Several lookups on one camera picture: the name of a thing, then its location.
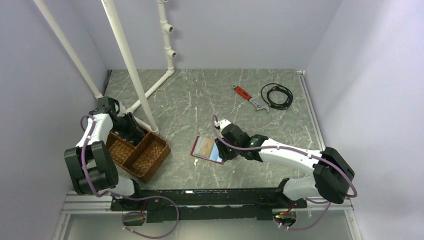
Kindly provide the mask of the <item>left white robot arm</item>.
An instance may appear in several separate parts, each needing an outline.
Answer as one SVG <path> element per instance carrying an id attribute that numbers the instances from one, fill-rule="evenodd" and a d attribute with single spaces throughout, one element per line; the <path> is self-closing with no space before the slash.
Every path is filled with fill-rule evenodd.
<path id="1" fill-rule="evenodd" d="M 109 133 L 116 132 L 127 143 L 136 145 L 146 132 L 132 113 L 122 113 L 119 101 L 112 97 L 99 98 L 96 109 L 82 119 L 87 120 L 87 127 L 81 140 L 64 151 L 74 191 L 78 195 L 124 199 L 129 209 L 139 209 L 144 203 L 140 187 L 134 180 L 119 176 L 106 143 Z"/>

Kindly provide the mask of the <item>woven wicker basket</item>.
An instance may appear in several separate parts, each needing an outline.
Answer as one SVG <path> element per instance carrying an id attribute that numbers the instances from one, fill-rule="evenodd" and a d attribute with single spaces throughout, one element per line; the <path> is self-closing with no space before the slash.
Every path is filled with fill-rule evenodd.
<path id="1" fill-rule="evenodd" d="M 111 132 L 106 146 L 114 163 L 143 183 L 152 179 L 171 153 L 169 143 L 151 132 L 136 146 Z"/>

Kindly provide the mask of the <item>gold credit card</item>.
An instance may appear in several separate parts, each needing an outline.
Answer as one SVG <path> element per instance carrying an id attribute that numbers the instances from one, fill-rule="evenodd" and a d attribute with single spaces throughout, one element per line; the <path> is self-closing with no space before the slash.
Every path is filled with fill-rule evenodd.
<path id="1" fill-rule="evenodd" d="M 200 137 L 198 142 L 198 154 L 202 157 L 208 158 L 214 148 L 215 141 L 208 137 Z"/>

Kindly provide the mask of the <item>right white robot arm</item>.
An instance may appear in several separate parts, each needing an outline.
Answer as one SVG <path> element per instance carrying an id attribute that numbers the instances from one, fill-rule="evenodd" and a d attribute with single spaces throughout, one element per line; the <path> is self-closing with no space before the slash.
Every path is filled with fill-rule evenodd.
<path id="1" fill-rule="evenodd" d="M 289 207 L 294 201 L 314 197 L 342 204 L 346 198 L 358 195 L 353 186 L 355 172 L 335 148 L 310 150 L 260 134 L 249 136 L 226 119 L 213 120 L 211 125 L 219 157 L 224 162 L 241 156 L 248 161 L 284 165 L 305 174 L 302 178 L 285 178 L 280 182 L 275 200 L 282 208 Z"/>

